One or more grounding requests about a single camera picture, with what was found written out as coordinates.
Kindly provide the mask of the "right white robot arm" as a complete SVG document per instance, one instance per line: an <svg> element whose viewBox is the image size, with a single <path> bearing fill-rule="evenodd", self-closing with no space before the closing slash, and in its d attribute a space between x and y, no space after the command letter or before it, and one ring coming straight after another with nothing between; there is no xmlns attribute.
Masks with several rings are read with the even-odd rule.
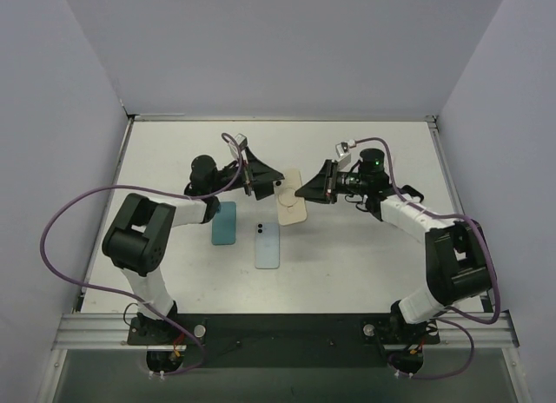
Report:
<svg viewBox="0 0 556 403"><path fill-rule="evenodd" d="M492 261L480 225L464 215L439 215L421 206L421 192L397 185L388 149L362 150L348 172L327 160L295 194L320 204L334 204L340 195L359 196L364 212L423 245L424 285L392 305L403 325L431 320L493 288Z"/></svg>

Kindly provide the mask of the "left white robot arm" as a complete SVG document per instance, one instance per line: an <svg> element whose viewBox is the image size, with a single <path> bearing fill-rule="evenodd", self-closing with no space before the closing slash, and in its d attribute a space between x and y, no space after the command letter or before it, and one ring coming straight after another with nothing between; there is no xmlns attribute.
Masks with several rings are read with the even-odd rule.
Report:
<svg viewBox="0 0 556 403"><path fill-rule="evenodd" d="M283 179L283 173L245 148L241 156L221 169L211 156L197 156L191 163L185 200L126 196L104 236L102 251L140 298L138 320L147 325L147 332L155 341L171 342L178 332L177 305L160 270L171 229L212 221L221 208L215 192L242 188L247 195L262 200L271 196L274 184Z"/></svg>

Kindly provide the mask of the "beige cased phone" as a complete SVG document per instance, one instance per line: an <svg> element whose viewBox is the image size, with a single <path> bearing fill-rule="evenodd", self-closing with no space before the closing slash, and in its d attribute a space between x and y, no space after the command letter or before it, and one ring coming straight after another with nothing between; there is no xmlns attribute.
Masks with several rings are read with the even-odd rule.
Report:
<svg viewBox="0 0 556 403"><path fill-rule="evenodd" d="M274 183L278 223L285 227L304 222L308 218L305 199L295 192L303 185L297 168L286 169L283 178Z"/></svg>

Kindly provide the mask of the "light blue phone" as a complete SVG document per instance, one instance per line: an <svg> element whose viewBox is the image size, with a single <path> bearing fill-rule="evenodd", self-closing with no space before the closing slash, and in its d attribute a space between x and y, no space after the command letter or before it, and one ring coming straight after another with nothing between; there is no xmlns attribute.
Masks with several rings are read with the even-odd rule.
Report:
<svg viewBox="0 0 556 403"><path fill-rule="evenodd" d="M255 267L261 270L280 266L280 227L274 222L259 223L255 232Z"/></svg>

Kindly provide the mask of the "teal phone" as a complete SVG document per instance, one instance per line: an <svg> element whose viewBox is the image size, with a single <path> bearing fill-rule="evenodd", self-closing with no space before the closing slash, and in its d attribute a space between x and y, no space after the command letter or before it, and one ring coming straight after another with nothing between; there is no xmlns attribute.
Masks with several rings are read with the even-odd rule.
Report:
<svg viewBox="0 0 556 403"><path fill-rule="evenodd" d="M236 241L236 203L224 201L220 204L213 220L211 243L214 246L234 245Z"/></svg>

